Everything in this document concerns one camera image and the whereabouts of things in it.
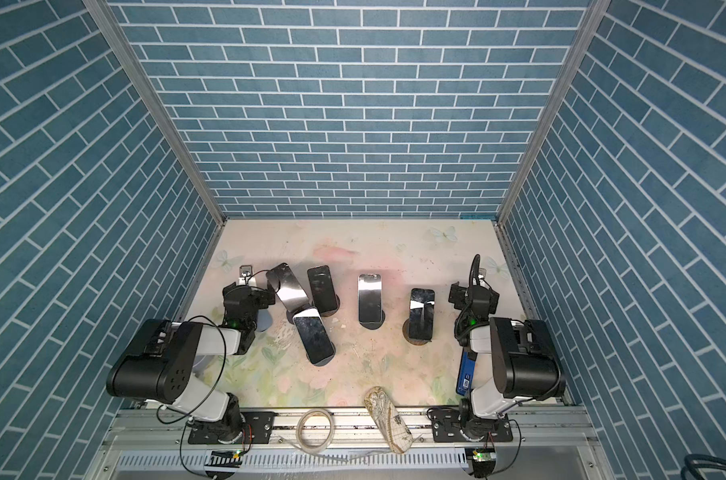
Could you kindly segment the black phone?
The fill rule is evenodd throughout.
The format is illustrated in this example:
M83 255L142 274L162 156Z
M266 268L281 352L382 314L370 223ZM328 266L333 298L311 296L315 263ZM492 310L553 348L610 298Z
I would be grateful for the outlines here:
M431 289L413 288L409 300L409 334L412 338L432 340L434 324L435 292Z
M331 271L328 265L321 265L307 270L313 304L322 317L335 314L340 308L340 299L336 293Z

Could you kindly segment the purple-edged phone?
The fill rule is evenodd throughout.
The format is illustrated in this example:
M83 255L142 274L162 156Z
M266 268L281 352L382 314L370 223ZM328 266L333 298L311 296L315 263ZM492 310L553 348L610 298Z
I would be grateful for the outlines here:
M319 312L315 308L307 308L293 315L301 342L308 354L317 348L328 348L332 343L325 329Z

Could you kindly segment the teal-edged phone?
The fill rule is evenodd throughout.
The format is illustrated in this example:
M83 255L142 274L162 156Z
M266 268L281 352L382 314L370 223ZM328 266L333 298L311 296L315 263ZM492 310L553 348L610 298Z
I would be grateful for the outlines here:
M379 311L383 311L381 275L362 273L358 277L358 321Z

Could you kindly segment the wood-base grey phone stand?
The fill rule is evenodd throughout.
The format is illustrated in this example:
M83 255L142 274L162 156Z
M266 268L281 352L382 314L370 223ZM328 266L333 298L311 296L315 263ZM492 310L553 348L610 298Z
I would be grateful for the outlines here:
M410 327L410 321L407 319L404 321L402 325L402 334L405 340L415 346L423 346L431 342L431 340L423 340L423 339L416 339L412 338L409 334L409 327Z

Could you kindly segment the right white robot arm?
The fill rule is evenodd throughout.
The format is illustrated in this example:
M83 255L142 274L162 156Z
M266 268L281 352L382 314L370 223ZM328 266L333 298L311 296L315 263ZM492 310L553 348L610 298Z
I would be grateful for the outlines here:
M496 316L498 294L481 284L452 284L448 301L459 311L454 338L462 347L456 384L462 436L486 439L514 408L563 395L566 374L545 322Z

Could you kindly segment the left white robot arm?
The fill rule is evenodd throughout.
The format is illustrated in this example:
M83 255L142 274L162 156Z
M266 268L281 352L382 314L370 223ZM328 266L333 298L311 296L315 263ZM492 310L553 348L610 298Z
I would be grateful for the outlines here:
M272 289L234 283L223 289L220 324L204 315L184 322L145 321L108 374L107 392L156 401L179 413L167 422L185 421L192 445L267 444L276 415L242 412L237 396L206 385L195 365L204 357L245 354L255 339L259 312L274 303Z

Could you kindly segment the middle grey phone stand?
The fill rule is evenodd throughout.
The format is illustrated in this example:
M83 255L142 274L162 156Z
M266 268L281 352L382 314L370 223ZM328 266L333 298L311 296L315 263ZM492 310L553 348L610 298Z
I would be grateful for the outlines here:
M359 321L360 325L368 330L377 330L379 329L384 321L386 319L386 314L384 311L379 311L376 315L367 317L365 319L361 319Z

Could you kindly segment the blue glasses case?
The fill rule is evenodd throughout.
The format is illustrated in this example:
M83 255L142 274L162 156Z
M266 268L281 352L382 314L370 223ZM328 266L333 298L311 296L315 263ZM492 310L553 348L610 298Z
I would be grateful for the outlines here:
M268 309L260 309L257 315L257 332L268 330L273 324L273 318Z

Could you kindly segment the blue black remote device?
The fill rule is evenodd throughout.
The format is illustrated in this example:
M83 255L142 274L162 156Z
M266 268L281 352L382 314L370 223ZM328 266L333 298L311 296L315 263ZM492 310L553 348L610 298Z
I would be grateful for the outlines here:
M462 350L455 388L460 396L467 396L471 391L476 361L476 352L469 349Z

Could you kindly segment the patterned cloth pouch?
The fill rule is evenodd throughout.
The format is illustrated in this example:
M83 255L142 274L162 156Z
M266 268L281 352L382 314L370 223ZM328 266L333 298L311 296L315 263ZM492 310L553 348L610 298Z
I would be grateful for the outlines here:
M406 453L414 437L387 392L380 386L370 388L364 396L364 406L390 450Z

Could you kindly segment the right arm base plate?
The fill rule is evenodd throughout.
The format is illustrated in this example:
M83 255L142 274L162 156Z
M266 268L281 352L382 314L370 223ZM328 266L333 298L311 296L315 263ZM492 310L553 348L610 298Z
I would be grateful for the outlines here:
M436 443L506 443L513 440L508 421L479 418L459 406L433 406L427 409L426 417Z

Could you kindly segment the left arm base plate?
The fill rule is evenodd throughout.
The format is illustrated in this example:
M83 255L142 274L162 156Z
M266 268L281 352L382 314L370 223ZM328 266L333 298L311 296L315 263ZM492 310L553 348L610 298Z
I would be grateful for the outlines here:
M190 445L268 444L277 414L274 411L240 411L217 422L193 420L186 442Z

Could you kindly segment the aluminium front rail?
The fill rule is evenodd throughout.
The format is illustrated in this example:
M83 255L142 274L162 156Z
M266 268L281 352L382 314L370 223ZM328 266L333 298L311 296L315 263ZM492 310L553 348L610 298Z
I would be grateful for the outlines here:
M89 479L467 479L480 466L495 479L609 479L597 433L582 407L513 411L511 442L433 441L424 407L403 407L414 437L392 452L363 408L308 417L276 408L268 444L190 445L179 426L149 410L122 410L89 468Z

